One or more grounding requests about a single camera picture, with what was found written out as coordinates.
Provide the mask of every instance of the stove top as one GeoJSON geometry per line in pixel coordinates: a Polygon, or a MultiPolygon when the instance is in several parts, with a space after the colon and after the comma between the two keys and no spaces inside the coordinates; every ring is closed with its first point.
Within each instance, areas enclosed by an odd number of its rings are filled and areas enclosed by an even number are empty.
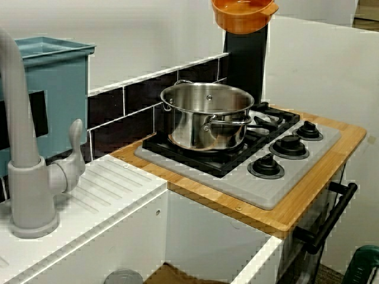
{"type": "Polygon", "coordinates": [[[272,119],[272,122],[263,122],[262,118],[258,118],[257,120],[264,128],[248,129],[243,143],[232,150],[201,152],[186,150],[172,144],[167,135],[159,131],[155,136],[145,140],[142,147],[209,175],[222,178],[264,145],[299,122],[299,115],[270,108],[267,104],[254,106],[251,114],[254,117],[258,112],[261,115],[269,115],[268,119],[272,119]]]}
{"type": "Polygon", "coordinates": [[[252,126],[236,149],[186,150],[158,132],[134,154],[262,209],[273,209],[341,135],[266,103],[254,106],[250,115],[252,126]]]}

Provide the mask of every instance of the stove knob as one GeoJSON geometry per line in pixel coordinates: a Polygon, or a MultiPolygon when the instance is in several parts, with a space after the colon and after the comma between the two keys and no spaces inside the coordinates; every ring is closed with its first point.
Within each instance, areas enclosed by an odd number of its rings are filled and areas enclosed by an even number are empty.
{"type": "Polygon", "coordinates": [[[297,135],[288,135],[277,140],[272,148],[287,156],[301,156],[307,153],[305,145],[300,142],[300,137],[297,135]]]}
{"type": "Polygon", "coordinates": [[[274,160],[274,155],[270,153],[256,160],[253,164],[253,170],[261,175],[274,176],[279,174],[280,166],[274,160]]]}
{"type": "Polygon", "coordinates": [[[297,130],[297,135],[304,138],[319,138],[320,132],[313,123],[305,121],[304,125],[297,130]]]}

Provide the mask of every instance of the blue container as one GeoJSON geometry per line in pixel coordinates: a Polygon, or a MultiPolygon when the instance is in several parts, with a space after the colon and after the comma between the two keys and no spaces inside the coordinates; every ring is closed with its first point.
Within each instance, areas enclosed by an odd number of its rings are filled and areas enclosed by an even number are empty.
{"type": "MultiPolygon", "coordinates": [[[[29,93],[44,91],[49,133],[37,137],[45,159],[70,150],[68,130],[80,118],[87,125],[88,56],[95,45],[48,37],[16,40],[23,57],[29,93]]],[[[0,101],[3,101],[0,78],[0,101]]],[[[86,127],[81,144],[86,143],[86,127]]],[[[0,151],[0,176],[7,175],[8,149],[0,151]]]]}

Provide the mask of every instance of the black stovepipe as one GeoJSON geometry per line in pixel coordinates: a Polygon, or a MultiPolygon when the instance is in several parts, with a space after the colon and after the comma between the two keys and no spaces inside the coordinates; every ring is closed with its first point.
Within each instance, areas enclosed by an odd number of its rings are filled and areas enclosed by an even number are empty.
{"type": "Polygon", "coordinates": [[[248,92],[261,103],[268,25],[251,34],[226,32],[224,52],[229,52],[227,84],[248,92]]]}

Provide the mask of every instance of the oven door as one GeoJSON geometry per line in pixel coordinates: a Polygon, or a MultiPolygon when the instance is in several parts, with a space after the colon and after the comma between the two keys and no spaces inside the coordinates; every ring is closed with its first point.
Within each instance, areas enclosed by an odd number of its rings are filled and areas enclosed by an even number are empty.
{"type": "Polygon", "coordinates": [[[284,243],[278,284],[314,283],[326,238],[335,226],[357,185],[331,183],[284,243]],[[337,194],[341,194],[334,206],[337,194]]]}

